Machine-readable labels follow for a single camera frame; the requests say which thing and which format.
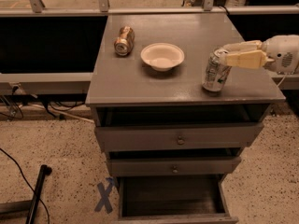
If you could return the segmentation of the white rounded gripper body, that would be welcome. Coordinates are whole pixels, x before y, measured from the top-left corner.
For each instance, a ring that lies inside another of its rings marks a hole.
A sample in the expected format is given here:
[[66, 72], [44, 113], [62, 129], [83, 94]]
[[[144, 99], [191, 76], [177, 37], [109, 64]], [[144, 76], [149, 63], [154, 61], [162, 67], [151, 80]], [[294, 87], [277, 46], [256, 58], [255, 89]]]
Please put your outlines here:
[[299, 64], [299, 35], [276, 35], [263, 42], [268, 57], [264, 68], [278, 74], [291, 75]]

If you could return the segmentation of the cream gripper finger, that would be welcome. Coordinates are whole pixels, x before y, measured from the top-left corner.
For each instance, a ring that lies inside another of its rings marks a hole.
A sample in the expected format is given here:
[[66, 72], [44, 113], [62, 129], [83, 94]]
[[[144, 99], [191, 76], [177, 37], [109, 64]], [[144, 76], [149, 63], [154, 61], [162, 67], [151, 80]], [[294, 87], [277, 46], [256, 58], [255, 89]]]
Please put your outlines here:
[[232, 51], [220, 56], [220, 62], [223, 65], [248, 69], [259, 69], [273, 61], [274, 59], [269, 58], [266, 53], [260, 49], [252, 51]]
[[262, 47], [263, 42], [260, 40], [251, 40], [240, 43], [226, 44], [223, 47], [230, 52], [233, 51], [253, 51]]

